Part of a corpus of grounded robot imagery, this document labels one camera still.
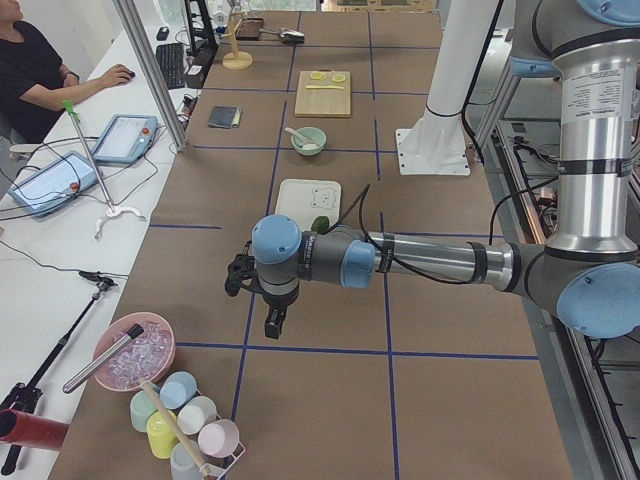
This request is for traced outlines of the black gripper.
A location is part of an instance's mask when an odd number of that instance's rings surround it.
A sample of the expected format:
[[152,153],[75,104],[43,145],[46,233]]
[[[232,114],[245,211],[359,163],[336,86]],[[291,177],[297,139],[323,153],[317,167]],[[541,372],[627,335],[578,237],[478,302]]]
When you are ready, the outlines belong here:
[[270,279],[258,275],[261,296],[269,307],[264,322],[264,333],[267,338],[279,339],[285,321],[287,308],[298,298],[299,280],[296,277]]

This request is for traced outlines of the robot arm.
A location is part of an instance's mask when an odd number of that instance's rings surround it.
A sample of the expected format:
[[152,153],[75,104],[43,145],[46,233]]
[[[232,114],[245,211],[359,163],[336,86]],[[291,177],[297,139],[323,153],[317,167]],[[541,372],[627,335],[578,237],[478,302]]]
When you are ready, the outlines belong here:
[[578,333],[609,339],[639,324],[638,247],[626,233],[632,130],[639,113],[639,5],[635,1],[521,1],[514,63],[549,61],[562,85],[551,225],[540,245],[449,243],[333,226],[302,231],[284,215],[253,229],[250,289],[278,338],[301,281],[368,286],[404,271],[450,284],[489,284],[526,298]]

